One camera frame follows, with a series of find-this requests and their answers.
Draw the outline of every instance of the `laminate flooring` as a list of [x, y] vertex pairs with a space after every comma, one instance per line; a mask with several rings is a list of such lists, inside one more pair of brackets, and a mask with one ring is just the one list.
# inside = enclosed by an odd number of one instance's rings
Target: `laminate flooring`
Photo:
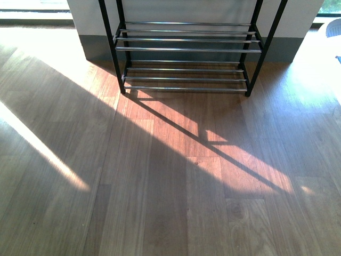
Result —
[[341, 65], [320, 32], [250, 98], [121, 95], [75, 29], [0, 35], [0, 255], [340, 255]]

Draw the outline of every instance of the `gray baseboard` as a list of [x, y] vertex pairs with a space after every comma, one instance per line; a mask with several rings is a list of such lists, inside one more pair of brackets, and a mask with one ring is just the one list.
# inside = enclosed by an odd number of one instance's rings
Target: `gray baseboard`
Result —
[[[86, 59], [111, 60], [110, 48], [106, 36], [80, 35], [80, 42], [83, 46]], [[292, 62], [303, 38], [275, 37], [269, 48], [265, 61], [268, 62]], [[187, 47], [207, 47], [207, 43], [187, 43]], [[216, 44], [223, 49], [223, 44]], [[164, 47], [179, 47], [174, 43], [164, 43]], [[227, 53], [184, 53], [184, 52], [132, 52], [132, 59], [171, 59], [171, 60], [206, 60], [206, 61], [238, 61], [239, 54]], [[118, 58], [124, 60], [125, 55], [118, 52]], [[248, 54], [246, 61], [257, 61], [259, 54]]]

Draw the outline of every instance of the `metal shoe rack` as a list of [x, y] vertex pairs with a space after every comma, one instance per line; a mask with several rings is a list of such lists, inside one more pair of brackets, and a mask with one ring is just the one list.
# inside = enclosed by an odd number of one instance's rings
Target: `metal shoe rack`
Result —
[[[256, 24], [263, 0], [257, 0], [250, 23], [126, 21], [122, 0], [116, 0], [120, 23], [114, 35], [111, 32], [105, 2], [99, 0], [121, 93], [124, 94], [126, 89], [244, 92], [245, 96], [249, 97], [287, 2], [288, 0], [281, 0], [268, 37], [264, 42]], [[176, 47], [165, 47], [172, 43], [177, 44]], [[188, 47], [195, 44], [210, 45], [210, 47]], [[232, 47], [222, 49], [221, 45], [232, 45]], [[126, 62], [123, 69], [120, 68], [117, 57], [119, 51], [125, 52]], [[164, 52], [205, 55], [231, 53], [238, 54], [239, 61], [132, 59], [131, 52], [158, 52], [160, 55]], [[247, 54], [259, 54], [251, 80], [245, 66]], [[170, 84], [170, 86], [155, 86], [155, 83], [158, 84], [158, 82]]]

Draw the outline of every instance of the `metal bar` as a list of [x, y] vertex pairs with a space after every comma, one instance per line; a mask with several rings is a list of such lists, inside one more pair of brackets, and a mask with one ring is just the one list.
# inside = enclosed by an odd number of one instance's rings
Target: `metal bar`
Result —
[[123, 22], [125, 24], [126, 19], [124, 17], [122, 0], [116, 0], [116, 4], [117, 4], [117, 11], [118, 11], [118, 16], [119, 16], [119, 21]]
[[216, 72], [216, 73], [242, 73], [243, 70], [233, 69], [192, 69], [192, 68], [128, 68], [131, 71], [184, 71], [184, 72]]
[[116, 55], [115, 46], [114, 46], [114, 43], [112, 40], [112, 33], [111, 33], [111, 28], [110, 28], [110, 23], [109, 23], [109, 17], [108, 17], [107, 8], [105, 6], [104, 0], [99, 0], [99, 5], [100, 5], [102, 17], [103, 17], [105, 32], [107, 33], [108, 43], [109, 43], [110, 52], [111, 52], [111, 56], [112, 56], [113, 66], [115, 68], [115, 72], [116, 72], [116, 76], [117, 76], [118, 85], [119, 85], [121, 93], [125, 94], [126, 90], [124, 89], [123, 81], [121, 78], [121, 72], [119, 69], [119, 63], [118, 63], [118, 59], [117, 59], [117, 55]]
[[254, 31], [256, 31], [255, 36], [256, 36], [256, 39], [258, 40], [259, 48], [262, 50], [264, 48], [264, 41], [263, 41], [261, 33], [259, 32], [256, 24], [253, 25], [253, 29], [254, 29]]
[[267, 36], [267, 40], [266, 40], [265, 45], [264, 45], [263, 52], [262, 52], [262, 54], [261, 54], [261, 56], [259, 58], [259, 61], [257, 63], [256, 69], [255, 69], [255, 72], [254, 72], [254, 75], [252, 77], [252, 80], [251, 80], [251, 83], [250, 83], [250, 87], [248, 88], [247, 92], [245, 93], [246, 97], [249, 97], [251, 95], [252, 89], [255, 86], [257, 77], [259, 75], [259, 72], [261, 71], [261, 67], [263, 65], [265, 56], [266, 56], [266, 54], [267, 54], [267, 52], [269, 50], [270, 44], [271, 44], [273, 36], [274, 36], [274, 34], [276, 32], [277, 26], [278, 26], [278, 24], [279, 24], [279, 22], [281, 20], [281, 17], [283, 15], [283, 11], [284, 11], [284, 9], [285, 9], [285, 7], [287, 5], [287, 2], [288, 2], [288, 0], [282, 0], [280, 5], [279, 5], [279, 7], [278, 7], [276, 16], [275, 16], [275, 18], [273, 20], [271, 29], [269, 31], [269, 35]]
[[197, 64], [225, 64], [238, 65], [239, 62], [234, 61], [199, 61], [199, 60], [132, 60], [132, 62], [146, 62], [146, 63], [197, 63]]
[[212, 31], [212, 30], [158, 30], [158, 29], [121, 29], [122, 33], [186, 33], [186, 34], [219, 34], [219, 35], [254, 35], [254, 31]]
[[123, 74], [122, 74], [122, 81], [124, 83], [124, 81], [126, 80], [126, 76], [127, 76], [127, 73], [128, 73], [128, 69], [129, 67], [132, 65], [131, 61], [127, 60], [126, 61], [126, 64], [125, 64], [125, 67], [124, 67], [124, 71], [123, 71]]
[[3, 9], [1, 8], [1, 12], [38, 12], [38, 13], [71, 13], [70, 9], [58, 9], [57, 6], [55, 6], [53, 9], [19, 9], [19, 8], [15, 8], [15, 7], [20, 7], [19, 5], [15, 5], [14, 8], [8, 8], [8, 9]]
[[246, 71], [245, 64], [244, 64], [244, 63], [241, 63], [240, 66], [241, 66], [242, 71], [243, 71], [244, 79], [246, 80], [246, 81], [245, 81], [245, 83], [246, 83], [246, 88], [249, 89], [249, 87], [250, 87], [250, 79], [249, 79], [249, 76], [247, 75], [247, 71]]
[[160, 91], [206, 91], [206, 92], [246, 92], [247, 89], [233, 88], [183, 88], [183, 87], [147, 87], [147, 86], [124, 86], [130, 90], [160, 90]]
[[180, 38], [116, 38], [118, 41], [129, 41], [129, 42], [200, 42], [200, 43], [242, 43], [251, 44], [259, 43], [259, 40], [225, 40], [225, 39], [180, 39]]
[[203, 22], [135, 22], [127, 21], [127, 25], [191, 25], [191, 26], [229, 26], [229, 27], [248, 27], [246, 23], [203, 23]]
[[[257, 0], [256, 5], [255, 5], [255, 9], [254, 9], [254, 13], [253, 13], [252, 18], [251, 18], [251, 24], [252, 25], [256, 24], [256, 22], [258, 20], [258, 16], [259, 16], [259, 13], [261, 12], [262, 4], [263, 4], [263, 0]], [[252, 39], [252, 37], [250, 35], [246, 36], [246, 40], [251, 40], [251, 39]], [[249, 44], [244, 44], [243, 50], [248, 50], [249, 47], [250, 47]], [[240, 56], [239, 62], [244, 63], [245, 59], [246, 59], [246, 53], [243, 53]]]
[[115, 47], [116, 47], [116, 45], [117, 45], [117, 39], [119, 38], [119, 36], [120, 36], [120, 34], [121, 34], [120, 29], [122, 29], [123, 25], [124, 25], [124, 23], [123, 23], [123, 22], [120, 22], [120, 24], [118, 25], [118, 28], [117, 28], [117, 30], [116, 30], [116, 33], [115, 33], [115, 35], [113, 36], [113, 44], [114, 44]]
[[[117, 10], [118, 10], [118, 16], [119, 16], [119, 20], [120, 20], [120, 23], [123, 23], [122, 25], [122, 29], [127, 29], [126, 28], [126, 25], [125, 25], [125, 17], [124, 17], [124, 10], [123, 10], [123, 5], [122, 5], [122, 0], [116, 0], [116, 4], [117, 4]], [[127, 33], [126, 32], [122, 32], [122, 36], [123, 37], [128, 37]], [[124, 46], [125, 47], [129, 47], [129, 42], [123, 42], [124, 43]], [[126, 59], [128, 61], [128, 64], [131, 65], [131, 55], [130, 55], [130, 52], [125, 52], [126, 54]]]
[[116, 47], [116, 51], [262, 53], [261, 50]]
[[259, 13], [261, 12], [262, 4], [263, 4], [263, 0], [257, 0], [254, 13], [251, 18], [251, 24], [256, 24], [258, 17], [259, 17]]
[[220, 79], [220, 78], [179, 78], [179, 77], [133, 77], [126, 76], [126, 80], [144, 81], [200, 81], [200, 82], [245, 82], [245, 79]]

